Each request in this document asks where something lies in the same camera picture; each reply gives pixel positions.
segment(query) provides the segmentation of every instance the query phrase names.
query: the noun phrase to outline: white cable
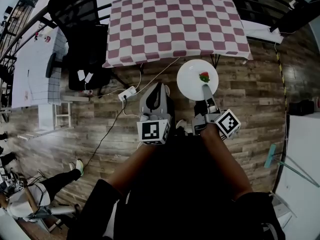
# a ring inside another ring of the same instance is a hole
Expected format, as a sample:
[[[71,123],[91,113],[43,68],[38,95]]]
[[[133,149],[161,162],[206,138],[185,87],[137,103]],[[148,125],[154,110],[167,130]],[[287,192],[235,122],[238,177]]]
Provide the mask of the white cable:
[[[141,79],[142,79],[142,75],[141,75],[141,71],[140,71],[140,81],[139,81],[139,83],[138,83],[138,85],[136,86],[135,89],[137,89],[137,88],[139,87],[139,85],[140,85],[140,83],[141,83]],[[110,93],[104,94],[104,95],[94,95],[94,94],[90,94],[90,95],[92,95],[92,96],[94,96],[94,97],[103,97],[103,96],[111,95],[111,94],[115,93],[116,91],[125,91],[125,90],[126,90],[126,89],[116,89],[116,90],[114,90],[114,91],[112,91],[112,92],[110,92]]]
[[[139,72],[140,72],[140,81],[139,81],[139,83],[138,83],[138,85],[136,86],[135,89],[138,89],[138,87],[139,87],[139,85],[141,83],[141,79],[142,79],[141,70],[139,70]]]
[[[270,27],[266,27],[266,28],[257,28],[257,29],[243,29],[244,32],[247,32],[247,31],[266,31],[266,30],[269,30]]]
[[[294,34],[294,33],[296,33],[296,31],[291,32],[291,33],[288,33],[288,32],[282,32],[282,31],[280,31],[280,33],[285,33],[285,34]]]
[[[175,61],[171,62],[164,70],[162,70],[159,74],[157,74],[145,87],[143,87],[140,91],[136,92],[134,95],[137,95],[141,91],[143,91],[148,85],[152,83],[153,80],[155,80],[158,76],[160,76],[167,68],[169,68],[173,63],[175,63],[177,60],[179,60],[181,57],[177,58]]]
[[[136,115],[136,114],[126,114],[125,109],[124,109],[124,101],[122,101],[122,112],[125,116],[135,116],[137,118],[140,118],[140,116]]]
[[[102,96],[106,96],[106,95],[111,95],[111,94],[115,93],[116,91],[125,91],[125,90],[126,89],[116,89],[116,90],[114,90],[110,93],[104,94],[104,95],[94,95],[94,94],[90,94],[90,95],[95,96],[95,97],[102,97]]]

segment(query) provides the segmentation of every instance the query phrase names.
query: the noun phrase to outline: white plate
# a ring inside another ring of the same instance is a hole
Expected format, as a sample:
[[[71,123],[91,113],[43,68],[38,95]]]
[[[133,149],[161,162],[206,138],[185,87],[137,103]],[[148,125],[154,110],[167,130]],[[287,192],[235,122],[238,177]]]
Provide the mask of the white plate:
[[[209,82],[200,80],[200,74],[208,72]],[[183,64],[176,78],[180,92],[193,101],[203,101],[205,99],[202,86],[207,84],[212,94],[218,88],[219,78],[214,66],[202,59],[192,59]]]

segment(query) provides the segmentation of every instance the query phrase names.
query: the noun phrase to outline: strawberry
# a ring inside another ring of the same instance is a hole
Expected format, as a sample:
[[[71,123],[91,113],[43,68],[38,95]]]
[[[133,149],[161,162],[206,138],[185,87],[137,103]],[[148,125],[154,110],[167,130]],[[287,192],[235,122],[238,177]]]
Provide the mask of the strawberry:
[[[208,83],[210,81],[208,72],[203,72],[203,73],[199,74],[199,77],[200,77],[200,80],[205,83]]]

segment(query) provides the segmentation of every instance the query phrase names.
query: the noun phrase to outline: checkered tablecloth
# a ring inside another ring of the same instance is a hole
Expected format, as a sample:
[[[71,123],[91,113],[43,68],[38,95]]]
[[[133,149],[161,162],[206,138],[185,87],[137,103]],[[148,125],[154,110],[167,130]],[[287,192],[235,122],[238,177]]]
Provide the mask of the checkered tablecloth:
[[[194,55],[251,58],[232,0],[117,0],[105,68]]]

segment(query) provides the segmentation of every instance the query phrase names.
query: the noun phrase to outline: teal mop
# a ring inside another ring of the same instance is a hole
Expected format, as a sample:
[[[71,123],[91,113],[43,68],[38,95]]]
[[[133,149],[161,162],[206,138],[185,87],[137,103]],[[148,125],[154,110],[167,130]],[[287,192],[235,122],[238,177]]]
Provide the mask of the teal mop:
[[[315,185],[317,188],[320,188],[320,185],[313,179],[311,178],[305,171],[304,173],[307,174],[309,176],[306,177],[304,176],[301,172],[297,171],[296,169],[292,168],[290,165],[287,165],[286,163],[280,161],[279,159],[276,159],[275,158],[275,151],[276,151],[276,145],[275,144],[272,144],[270,146],[270,149],[269,149],[269,153],[268,153],[268,156],[266,158],[266,161],[264,163],[264,168],[270,168],[270,165],[271,165],[271,162],[273,160],[277,161],[279,163],[280,166],[285,166],[287,167],[288,169],[290,169],[291,171],[295,172],[296,174],[298,174],[300,177],[304,178],[305,180],[307,180],[308,182],[312,183],[313,185]]]

